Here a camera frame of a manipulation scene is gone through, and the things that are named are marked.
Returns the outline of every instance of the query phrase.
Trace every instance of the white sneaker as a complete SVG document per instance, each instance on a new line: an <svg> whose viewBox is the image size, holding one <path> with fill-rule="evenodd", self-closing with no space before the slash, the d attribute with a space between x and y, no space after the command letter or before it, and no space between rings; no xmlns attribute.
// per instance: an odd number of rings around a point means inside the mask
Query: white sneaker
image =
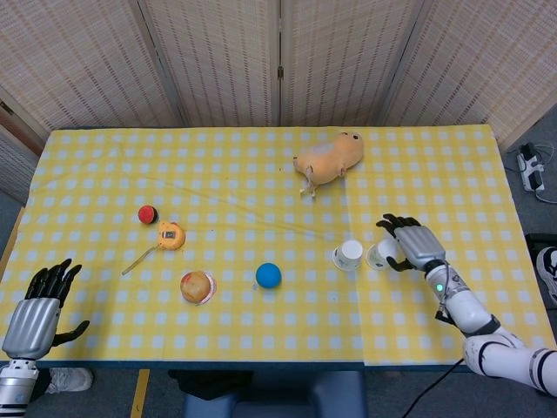
<svg viewBox="0 0 557 418"><path fill-rule="evenodd" d="M91 387L93 373L88 368L62 368L50 369L52 381L47 394L58 394L60 392L81 392Z"/></svg>
<svg viewBox="0 0 557 418"><path fill-rule="evenodd" d="M536 257L536 270L546 283L554 305L557 305L557 247L544 248Z"/></svg>

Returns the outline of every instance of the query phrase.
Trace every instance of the orange plush toy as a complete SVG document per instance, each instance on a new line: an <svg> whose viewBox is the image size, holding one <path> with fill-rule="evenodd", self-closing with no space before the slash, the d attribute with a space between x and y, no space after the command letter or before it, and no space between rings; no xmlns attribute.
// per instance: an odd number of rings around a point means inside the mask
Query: orange plush toy
<svg viewBox="0 0 557 418"><path fill-rule="evenodd" d="M315 197L315 190L337 177L344 177L346 170L364 156L364 141L356 132L341 132L334 141L315 145L294 157L294 168L305 175L308 185L299 193L309 192Z"/></svg>

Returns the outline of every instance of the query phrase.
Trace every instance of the power strip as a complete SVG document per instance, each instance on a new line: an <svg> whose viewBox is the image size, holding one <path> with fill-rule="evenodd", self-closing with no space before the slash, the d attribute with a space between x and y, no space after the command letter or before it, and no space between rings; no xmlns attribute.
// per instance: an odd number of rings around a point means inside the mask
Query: power strip
<svg viewBox="0 0 557 418"><path fill-rule="evenodd" d="M519 163L524 189L527 192L546 190L541 178L541 173L544 171L543 164L538 160L534 144L528 142L521 146L516 158Z"/></svg>

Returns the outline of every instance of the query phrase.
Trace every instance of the robotic arm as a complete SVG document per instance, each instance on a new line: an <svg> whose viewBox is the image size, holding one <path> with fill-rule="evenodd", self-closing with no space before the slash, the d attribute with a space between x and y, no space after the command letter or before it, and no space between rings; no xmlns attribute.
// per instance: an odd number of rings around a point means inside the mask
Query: robotic arm
<svg viewBox="0 0 557 418"><path fill-rule="evenodd" d="M466 364L477 374L519 381L551 396L557 396L557 352L533 350L501 326L474 296L456 270L435 235L414 218L383 215L377 226L385 228L399 243L406 259L387 262L397 272L417 269L440 305L435 318L455 325L466 337Z"/></svg>
<svg viewBox="0 0 557 418"><path fill-rule="evenodd" d="M10 321L2 350L11 358L0 372L0 416L21 417L29 403L38 377L36 360L51 347L75 340L89 326L85 320L69 333L56 334L60 310L70 291L71 282L81 270L71 260L42 269L29 284Z"/></svg>

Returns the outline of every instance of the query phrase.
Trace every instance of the white paper cup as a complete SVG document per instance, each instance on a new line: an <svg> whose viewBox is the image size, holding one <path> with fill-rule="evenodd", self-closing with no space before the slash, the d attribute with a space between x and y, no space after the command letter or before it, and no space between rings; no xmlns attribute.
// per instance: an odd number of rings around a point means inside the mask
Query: white paper cup
<svg viewBox="0 0 557 418"><path fill-rule="evenodd" d="M374 246L371 246L366 253L366 262L369 267L375 270L385 270L389 267L387 257L397 258L399 246L394 239L383 239Z"/></svg>
<svg viewBox="0 0 557 418"><path fill-rule="evenodd" d="M345 272L350 272L359 267L364 254L364 247L355 239L349 239L337 246L332 252L332 262Z"/></svg>

